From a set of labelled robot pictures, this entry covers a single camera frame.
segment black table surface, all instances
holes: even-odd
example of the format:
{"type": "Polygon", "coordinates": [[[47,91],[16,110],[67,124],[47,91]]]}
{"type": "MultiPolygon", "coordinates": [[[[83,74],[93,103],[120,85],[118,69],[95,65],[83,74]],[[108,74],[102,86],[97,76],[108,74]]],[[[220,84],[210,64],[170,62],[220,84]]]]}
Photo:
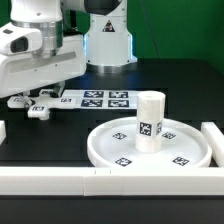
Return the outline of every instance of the black table surface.
{"type": "MultiPolygon", "coordinates": [[[[200,130],[212,121],[224,131],[224,76],[192,59],[141,59],[120,74],[86,72],[66,89],[157,90],[166,94],[165,117],[200,130]]],[[[136,110],[51,110],[50,119],[27,118],[0,99],[7,138],[0,166],[91,167],[86,140],[98,125],[136,116],[136,110]]],[[[224,219],[222,197],[0,197],[2,223],[211,223],[224,219]]]]}

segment green wall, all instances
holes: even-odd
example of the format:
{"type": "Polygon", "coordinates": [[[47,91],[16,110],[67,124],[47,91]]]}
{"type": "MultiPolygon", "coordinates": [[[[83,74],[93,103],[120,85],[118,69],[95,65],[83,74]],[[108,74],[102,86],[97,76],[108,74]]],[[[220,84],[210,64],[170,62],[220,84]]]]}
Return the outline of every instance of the green wall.
{"type": "MultiPolygon", "coordinates": [[[[0,25],[9,20],[8,2],[1,0],[0,25]]],[[[134,36],[135,55],[158,58],[144,10],[161,58],[203,59],[224,74],[223,0],[129,0],[128,29],[134,36]]],[[[78,27],[88,30],[88,15],[78,13],[78,27]]]]}

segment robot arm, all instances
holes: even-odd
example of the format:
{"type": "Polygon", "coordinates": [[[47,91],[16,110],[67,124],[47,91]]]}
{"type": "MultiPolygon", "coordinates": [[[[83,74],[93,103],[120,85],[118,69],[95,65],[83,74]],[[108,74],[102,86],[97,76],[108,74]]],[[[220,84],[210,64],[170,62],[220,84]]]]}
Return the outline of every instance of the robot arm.
{"type": "Polygon", "coordinates": [[[61,3],[69,10],[98,15],[107,15],[111,13],[121,2],[122,0],[61,0],[61,3]]]}
{"type": "Polygon", "coordinates": [[[83,75],[81,35],[63,37],[61,5],[105,15],[122,0],[11,0],[11,22],[0,28],[0,98],[83,75]]]}

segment white wall block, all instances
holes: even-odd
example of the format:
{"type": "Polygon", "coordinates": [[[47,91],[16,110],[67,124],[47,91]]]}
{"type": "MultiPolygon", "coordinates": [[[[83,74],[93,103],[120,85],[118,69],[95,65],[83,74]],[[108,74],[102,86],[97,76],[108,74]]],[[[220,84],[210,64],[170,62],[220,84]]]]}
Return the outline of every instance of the white wall block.
{"type": "Polygon", "coordinates": [[[95,173],[84,177],[84,195],[122,195],[123,177],[111,174],[109,168],[95,169],[95,173]]]}
{"type": "Polygon", "coordinates": [[[184,168],[124,175],[123,195],[224,195],[223,169],[184,168]]]}
{"type": "Polygon", "coordinates": [[[0,168],[0,195],[83,195],[88,168],[0,168]]]}
{"type": "Polygon", "coordinates": [[[212,156],[219,167],[224,167],[224,136],[213,122],[203,122],[201,132],[212,148],[212,156]]]}
{"type": "Polygon", "coordinates": [[[4,141],[5,137],[6,137],[5,122],[0,121],[0,145],[4,141]]]}

